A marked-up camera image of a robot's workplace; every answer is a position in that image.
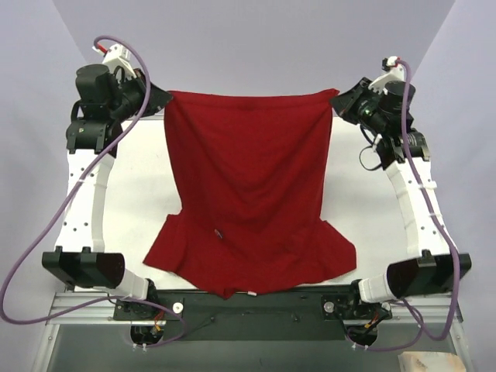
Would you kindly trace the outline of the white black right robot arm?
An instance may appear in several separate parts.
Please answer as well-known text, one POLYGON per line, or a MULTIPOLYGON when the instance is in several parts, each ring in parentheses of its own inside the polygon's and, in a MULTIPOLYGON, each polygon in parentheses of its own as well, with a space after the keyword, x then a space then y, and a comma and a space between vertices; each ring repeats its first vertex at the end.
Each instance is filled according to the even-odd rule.
POLYGON ((381 167, 392 183, 403 218, 407 259, 388 265, 384 274, 359 281, 360 298, 379 302, 419 295, 457 294, 471 269, 467 253, 458 253, 436 200, 426 139, 412 128, 410 103, 415 87, 397 78, 375 87, 362 78, 330 103, 344 121, 371 131, 381 167))

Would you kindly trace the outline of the red t-shirt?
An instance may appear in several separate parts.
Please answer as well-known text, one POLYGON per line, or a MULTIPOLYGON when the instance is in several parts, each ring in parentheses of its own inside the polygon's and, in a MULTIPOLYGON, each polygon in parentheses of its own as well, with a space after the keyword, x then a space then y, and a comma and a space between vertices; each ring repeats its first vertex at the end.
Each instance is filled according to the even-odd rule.
POLYGON ((336 89, 172 95, 164 132, 181 210, 166 217, 148 267, 222 298, 355 270, 355 246, 321 217, 336 89))

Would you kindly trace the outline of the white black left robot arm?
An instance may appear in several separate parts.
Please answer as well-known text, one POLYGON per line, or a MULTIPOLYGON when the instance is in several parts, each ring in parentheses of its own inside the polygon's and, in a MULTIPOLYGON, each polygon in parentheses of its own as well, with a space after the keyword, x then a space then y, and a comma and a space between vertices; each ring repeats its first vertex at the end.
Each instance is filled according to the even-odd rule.
POLYGON ((77 70, 75 84, 80 98, 66 131, 68 200, 55 247, 43 253, 42 265, 70 288, 132 298, 131 309, 149 319, 159 308, 158 298, 149 293, 150 281, 127 270, 121 253, 105 252, 105 196, 122 124, 155 115, 172 96, 139 68, 90 64, 77 70))

